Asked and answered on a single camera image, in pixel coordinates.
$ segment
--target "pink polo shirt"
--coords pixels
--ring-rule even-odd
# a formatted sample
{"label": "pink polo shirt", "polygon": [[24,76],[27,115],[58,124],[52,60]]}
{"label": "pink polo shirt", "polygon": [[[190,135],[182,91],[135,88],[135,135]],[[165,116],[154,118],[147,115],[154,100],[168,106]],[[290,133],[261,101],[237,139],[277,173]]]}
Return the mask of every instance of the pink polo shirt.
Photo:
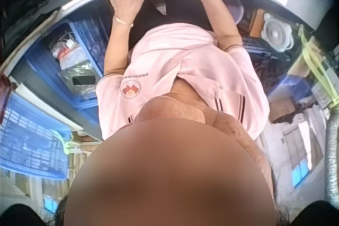
{"label": "pink polo shirt", "polygon": [[247,51],[217,48],[210,32],[176,23],[148,31],[131,55],[124,75],[103,77],[96,86],[103,139],[132,123],[151,98],[186,80],[216,111],[234,116],[252,139],[263,131],[269,103]]}

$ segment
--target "metal pipe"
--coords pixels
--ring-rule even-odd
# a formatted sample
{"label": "metal pipe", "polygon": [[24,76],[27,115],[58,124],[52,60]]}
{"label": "metal pipe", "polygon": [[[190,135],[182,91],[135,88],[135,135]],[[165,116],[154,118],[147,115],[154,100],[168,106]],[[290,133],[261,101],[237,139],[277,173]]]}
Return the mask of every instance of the metal pipe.
{"label": "metal pipe", "polygon": [[339,208],[337,176],[337,136],[339,128],[339,105],[331,109],[325,137],[325,200]]}

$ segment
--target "bracelet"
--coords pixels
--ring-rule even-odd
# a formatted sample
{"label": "bracelet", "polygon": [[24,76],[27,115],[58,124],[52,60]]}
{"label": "bracelet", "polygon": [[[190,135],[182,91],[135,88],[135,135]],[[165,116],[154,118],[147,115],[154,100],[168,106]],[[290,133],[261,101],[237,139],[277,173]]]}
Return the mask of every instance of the bracelet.
{"label": "bracelet", "polygon": [[123,24],[123,25],[130,26],[130,27],[133,27],[133,26],[134,26],[133,23],[132,23],[132,24],[128,24],[128,23],[126,23],[125,21],[122,21],[121,19],[119,19],[119,18],[116,17],[116,16],[114,16],[114,18],[115,18],[115,20],[116,20],[117,22],[119,22],[119,23],[121,23],[121,24]]}

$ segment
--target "shirt logo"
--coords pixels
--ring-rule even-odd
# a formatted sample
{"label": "shirt logo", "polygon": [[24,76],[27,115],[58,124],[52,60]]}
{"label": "shirt logo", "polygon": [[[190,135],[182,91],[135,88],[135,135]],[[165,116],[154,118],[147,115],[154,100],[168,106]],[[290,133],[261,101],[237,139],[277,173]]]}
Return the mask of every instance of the shirt logo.
{"label": "shirt logo", "polygon": [[127,99],[136,97],[141,90],[141,85],[135,80],[129,80],[121,86],[121,93]]}

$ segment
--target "blue plastic crate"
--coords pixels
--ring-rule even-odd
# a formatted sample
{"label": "blue plastic crate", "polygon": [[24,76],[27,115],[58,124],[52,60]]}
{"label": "blue plastic crate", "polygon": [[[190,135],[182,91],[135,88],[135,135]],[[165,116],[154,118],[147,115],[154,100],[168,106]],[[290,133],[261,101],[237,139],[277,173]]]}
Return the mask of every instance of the blue plastic crate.
{"label": "blue plastic crate", "polygon": [[51,130],[67,141],[70,128],[13,93],[0,125],[0,166],[20,174],[66,179],[68,157]]}
{"label": "blue plastic crate", "polygon": [[[50,37],[53,38],[53,31],[70,31],[73,32],[74,26],[70,21],[63,20],[61,23],[54,25],[51,28]],[[84,48],[87,58],[91,61],[94,69],[98,74],[100,70],[95,61],[91,58],[91,55]],[[97,106],[96,94],[90,93],[86,97],[78,94],[74,94],[69,90],[67,85],[63,82],[59,76],[60,64],[57,59],[52,55],[52,52],[42,43],[42,41],[36,42],[25,54],[25,59],[31,68],[66,102],[72,105],[76,109],[85,109],[88,107]]]}
{"label": "blue plastic crate", "polygon": [[91,107],[80,111],[92,124],[99,126],[99,107]]}
{"label": "blue plastic crate", "polygon": [[78,9],[68,19],[81,46],[86,49],[103,75],[104,56],[110,38],[113,9],[108,0],[96,0]]}

